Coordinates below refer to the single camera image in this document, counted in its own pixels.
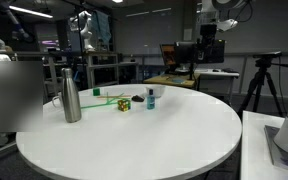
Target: desk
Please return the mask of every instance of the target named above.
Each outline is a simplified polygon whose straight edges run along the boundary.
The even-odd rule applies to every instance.
[[[172,81],[172,78],[182,78],[184,79],[184,83],[174,83]],[[161,76],[155,76],[150,79],[146,79],[143,81],[144,84],[163,84],[168,86],[176,86],[176,87],[184,87],[184,88],[190,88],[195,89],[196,82],[194,80],[187,80],[189,79],[189,76],[176,76],[176,75],[161,75]]]
[[[101,88],[110,95],[136,95],[146,85]],[[105,102],[92,90],[79,93],[81,106]],[[25,161],[53,179],[188,179],[228,158],[237,147],[242,125],[222,101],[185,88],[166,86],[154,110],[132,102],[83,109],[82,120],[69,124],[64,111],[43,106],[41,132],[18,132],[17,146]]]
[[[207,69],[207,71],[203,70],[195,70],[195,74],[199,74],[200,76],[220,76],[220,77],[227,77],[230,78],[230,88],[228,92],[228,102],[229,105],[232,106],[232,96],[233,96],[233,85],[234,85],[234,79],[238,78],[240,76],[239,73],[227,73],[227,72],[213,72],[213,69]],[[200,88],[200,82],[201,78],[198,79],[198,85],[197,89]]]
[[[284,118],[243,112],[241,180],[288,180],[288,171],[272,164],[265,125],[280,128]]]

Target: floor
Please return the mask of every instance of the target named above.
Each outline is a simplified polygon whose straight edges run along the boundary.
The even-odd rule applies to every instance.
[[[238,110],[242,104],[244,96],[236,95],[232,100],[232,107]],[[248,110],[251,110],[253,101],[250,102]],[[288,107],[288,100],[285,101],[285,107]],[[258,112],[277,116],[275,103],[270,97],[262,97],[260,100]],[[189,180],[237,180],[239,177],[239,161],[240,148],[222,164],[212,169],[209,172],[191,178]],[[49,178],[37,173],[30,168],[20,157],[20,154],[15,150],[0,155],[0,177],[5,180],[47,180]]]

